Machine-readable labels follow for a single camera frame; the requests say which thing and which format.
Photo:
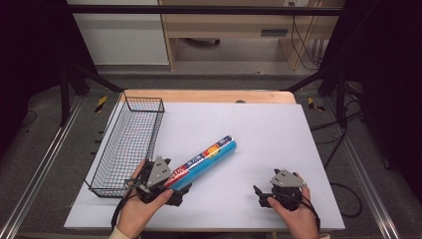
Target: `black wire mesh basket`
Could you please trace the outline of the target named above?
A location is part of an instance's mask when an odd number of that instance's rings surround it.
[[[163,114],[160,98],[125,97],[115,124],[107,129],[111,134],[89,185],[90,191],[98,197],[123,197],[124,181],[141,160],[152,159]]]

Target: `table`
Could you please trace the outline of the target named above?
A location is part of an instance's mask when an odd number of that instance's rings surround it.
[[[253,190],[256,184],[263,191],[269,191],[273,169],[282,166],[298,171],[312,189],[321,229],[344,228],[302,107],[295,104],[291,93],[130,90],[125,94],[163,98],[166,113],[154,153],[170,157],[170,168],[181,165],[190,158],[189,155],[196,155],[220,139],[221,131],[233,133],[238,141],[238,148],[232,155],[194,181],[180,207],[165,206],[160,209],[146,230],[286,231],[286,225],[272,209],[260,207]],[[246,104],[232,104],[239,100]],[[253,117],[241,121],[250,114]],[[213,125],[205,118],[219,123]],[[272,123],[276,123],[277,127],[272,127]],[[262,133],[270,140],[262,138]],[[273,140],[280,139],[280,135],[289,137],[284,136],[283,143]],[[96,162],[98,157],[87,178],[93,175]],[[96,197],[83,185],[65,227],[109,229],[117,203],[118,199]]]

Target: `black curtain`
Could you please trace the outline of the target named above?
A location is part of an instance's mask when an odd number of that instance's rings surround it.
[[[349,0],[346,7],[369,9],[375,1]],[[341,17],[322,62],[335,54],[361,18]],[[422,1],[378,1],[340,67],[347,81],[363,87],[362,108],[383,156],[399,169],[422,201]],[[336,75],[324,81],[333,82]]]
[[[66,0],[3,0],[0,3],[0,156],[12,141],[35,94],[57,86],[61,71],[73,64],[97,73],[70,12],[50,11]],[[88,92],[83,76],[70,68],[70,83]]]

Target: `wooden cabinet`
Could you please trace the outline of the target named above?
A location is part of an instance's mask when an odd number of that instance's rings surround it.
[[[283,7],[285,0],[159,0],[160,5]],[[341,7],[343,0],[310,0],[307,7]],[[299,56],[293,48],[293,16],[163,14],[164,36],[170,67],[173,69],[179,38],[279,38],[289,66],[297,67]],[[296,29],[308,45],[310,39],[329,39],[337,17],[296,16]],[[305,52],[297,33],[293,43],[300,55]]]

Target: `white cabinet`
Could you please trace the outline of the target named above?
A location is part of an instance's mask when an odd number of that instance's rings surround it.
[[[155,0],[68,0],[69,4],[157,5]],[[96,65],[168,65],[159,14],[74,14]]]

